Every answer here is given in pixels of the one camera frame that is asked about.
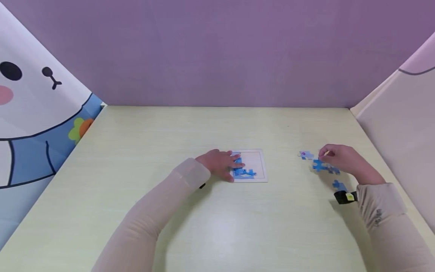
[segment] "flower illustration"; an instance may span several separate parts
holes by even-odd
[[[78,144],[78,142],[89,129],[93,121],[94,120],[92,118],[86,120],[84,120],[83,118],[76,118],[74,120],[74,127],[68,133],[68,138]]]

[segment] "yellow watch face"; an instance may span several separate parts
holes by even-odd
[[[347,193],[346,198],[348,199],[348,201],[355,201],[355,197],[351,193]]]

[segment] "arm sleeve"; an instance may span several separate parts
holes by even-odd
[[[142,197],[104,247],[93,272],[151,272],[157,238],[183,201],[210,178],[190,158]]]
[[[392,183],[358,185],[358,205],[383,272],[435,271],[434,257]]]

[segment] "pink cheek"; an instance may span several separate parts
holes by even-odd
[[[13,98],[13,92],[11,89],[0,85],[0,106],[6,105]]]

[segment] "cartoon panel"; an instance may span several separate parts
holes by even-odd
[[[0,249],[101,111],[0,4]]]

